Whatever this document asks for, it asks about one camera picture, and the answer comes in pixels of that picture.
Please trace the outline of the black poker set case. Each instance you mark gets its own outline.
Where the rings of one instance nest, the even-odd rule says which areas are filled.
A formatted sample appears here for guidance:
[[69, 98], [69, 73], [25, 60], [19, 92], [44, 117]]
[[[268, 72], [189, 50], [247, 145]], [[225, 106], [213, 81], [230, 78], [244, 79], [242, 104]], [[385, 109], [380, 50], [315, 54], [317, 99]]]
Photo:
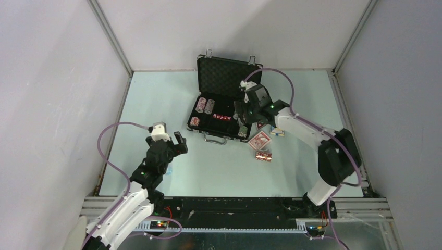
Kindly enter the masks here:
[[[235, 118], [234, 101], [243, 99], [244, 91], [240, 87], [240, 82], [248, 77], [252, 72], [262, 69], [263, 65], [254, 62], [254, 56], [248, 61], [240, 61], [228, 58], [212, 56], [210, 53], [197, 57], [197, 80], [199, 94], [193, 104], [193, 109], [188, 118], [187, 130], [211, 135], [224, 140], [247, 142], [250, 136], [251, 124], [239, 124]], [[195, 111], [197, 101], [200, 97], [207, 100], [213, 99], [215, 106], [212, 114], [228, 115], [232, 121], [219, 121], [212, 118], [212, 114]], [[201, 119], [198, 127], [189, 126], [191, 117], [196, 116]], [[241, 126], [248, 128], [247, 137], [239, 137], [238, 131]]]

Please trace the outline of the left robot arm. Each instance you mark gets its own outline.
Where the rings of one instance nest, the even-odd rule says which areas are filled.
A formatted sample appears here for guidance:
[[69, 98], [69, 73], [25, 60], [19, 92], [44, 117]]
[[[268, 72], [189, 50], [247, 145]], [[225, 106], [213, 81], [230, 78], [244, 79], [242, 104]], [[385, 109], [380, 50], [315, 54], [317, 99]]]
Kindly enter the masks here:
[[163, 214], [164, 194], [157, 187], [169, 163], [188, 152], [181, 133], [174, 132], [174, 136], [177, 143], [165, 132], [165, 126], [151, 127], [151, 135], [146, 138], [149, 146], [146, 157], [111, 207], [87, 225], [81, 249], [117, 249], [144, 219]]

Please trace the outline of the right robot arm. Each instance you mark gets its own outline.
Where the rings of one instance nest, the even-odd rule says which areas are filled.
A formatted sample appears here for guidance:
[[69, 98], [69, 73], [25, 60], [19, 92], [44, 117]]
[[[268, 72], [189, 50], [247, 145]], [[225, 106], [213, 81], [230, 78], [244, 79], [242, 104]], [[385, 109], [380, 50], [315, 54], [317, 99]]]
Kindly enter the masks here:
[[359, 177], [361, 157], [352, 133], [347, 129], [336, 131], [313, 123], [291, 110], [288, 103], [272, 101], [268, 90], [261, 84], [241, 81], [244, 95], [235, 101], [238, 118], [243, 123], [261, 122], [291, 133], [310, 146], [318, 155], [319, 180], [307, 192], [304, 213], [311, 218], [324, 211], [324, 203], [354, 172]]

